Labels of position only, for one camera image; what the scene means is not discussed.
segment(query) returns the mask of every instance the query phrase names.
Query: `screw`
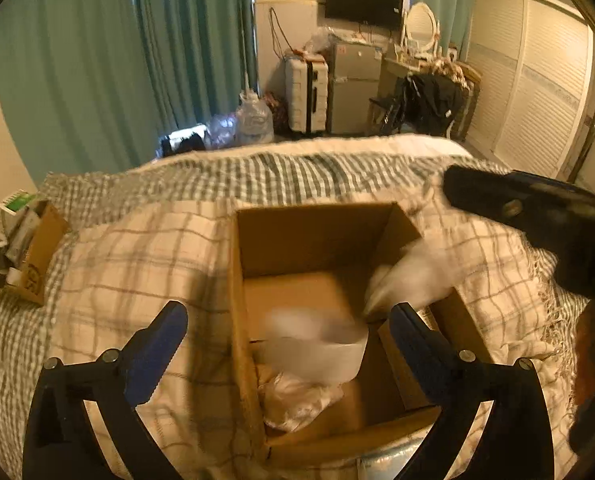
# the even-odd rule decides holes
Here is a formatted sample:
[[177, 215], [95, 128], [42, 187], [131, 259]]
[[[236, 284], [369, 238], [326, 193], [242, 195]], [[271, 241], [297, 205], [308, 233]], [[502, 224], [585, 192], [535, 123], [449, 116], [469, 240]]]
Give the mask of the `screw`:
[[115, 348], [106, 350], [101, 355], [101, 360], [104, 361], [105, 363], [114, 363], [115, 361], [117, 361], [118, 358], [119, 358], [119, 350], [117, 350]]
[[49, 357], [44, 363], [44, 368], [46, 370], [53, 370], [54, 368], [57, 368], [59, 363], [60, 361], [57, 357]]
[[522, 212], [522, 202], [518, 199], [511, 200], [510, 202], [506, 202], [502, 206], [502, 214], [507, 216], [508, 218], [512, 218], [514, 216], [519, 215]]
[[475, 361], [475, 354], [470, 350], [461, 350], [459, 353], [459, 358], [466, 363], [472, 363]]
[[524, 368], [524, 370], [532, 370], [533, 369], [533, 363], [531, 362], [530, 359], [527, 359], [526, 357], [523, 357], [522, 359], [519, 360], [519, 366], [521, 368]]

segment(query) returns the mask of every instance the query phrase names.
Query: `gray mini fridge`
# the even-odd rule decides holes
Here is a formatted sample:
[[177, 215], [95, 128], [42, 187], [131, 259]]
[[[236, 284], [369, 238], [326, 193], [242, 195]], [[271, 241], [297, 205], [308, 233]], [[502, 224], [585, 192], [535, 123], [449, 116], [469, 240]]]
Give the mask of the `gray mini fridge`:
[[367, 130], [369, 99], [377, 96], [382, 49], [340, 41], [332, 50], [326, 129], [331, 135], [363, 135]]

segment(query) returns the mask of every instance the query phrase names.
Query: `black tv screen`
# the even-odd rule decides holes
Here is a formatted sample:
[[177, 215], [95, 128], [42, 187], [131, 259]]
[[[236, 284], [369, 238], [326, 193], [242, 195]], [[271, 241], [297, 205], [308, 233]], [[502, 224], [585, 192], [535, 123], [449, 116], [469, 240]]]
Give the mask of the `black tv screen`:
[[398, 30], [404, 0], [326, 0], [324, 16]]

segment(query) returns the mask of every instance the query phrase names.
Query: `bed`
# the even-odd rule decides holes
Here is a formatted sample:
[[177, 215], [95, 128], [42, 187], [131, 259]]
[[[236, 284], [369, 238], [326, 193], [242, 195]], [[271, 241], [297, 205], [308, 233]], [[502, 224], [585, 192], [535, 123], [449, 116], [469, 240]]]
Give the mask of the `bed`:
[[[250, 458], [238, 410], [225, 304], [225, 226], [259, 205], [395, 200], [429, 242], [466, 267], [458, 286], [496, 362], [533, 359], [553, 430], [556, 478], [575, 460], [571, 423], [573, 328], [584, 298], [551, 280], [554, 261], [516, 231], [451, 209], [440, 192], [451, 164], [503, 172], [461, 146], [427, 136], [322, 139], [188, 153], [123, 174], [50, 175], [40, 192], [71, 222], [53, 257], [46, 305], [0, 296], [0, 463], [21, 474], [24, 426], [43, 361], [95, 359], [121, 348], [165, 298], [189, 307], [189, 334], [151, 402], [138, 412], [185, 478], [386, 480], [425, 432], [358, 460], [269, 471]], [[482, 405], [454, 471], [468, 463], [490, 406]], [[125, 474], [94, 406], [91, 420], [114, 471]]]

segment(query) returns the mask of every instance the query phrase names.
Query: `sliding wardrobe door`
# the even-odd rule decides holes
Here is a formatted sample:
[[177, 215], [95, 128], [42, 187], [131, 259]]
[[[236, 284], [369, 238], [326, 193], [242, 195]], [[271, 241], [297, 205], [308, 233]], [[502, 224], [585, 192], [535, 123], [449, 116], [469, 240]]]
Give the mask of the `sliding wardrobe door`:
[[529, 0], [519, 81], [494, 147], [514, 169], [556, 176], [587, 98], [593, 34], [580, 18]]
[[490, 155], [503, 126], [516, 78], [524, 0], [475, 0], [467, 63], [482, 74], [468, 141]]

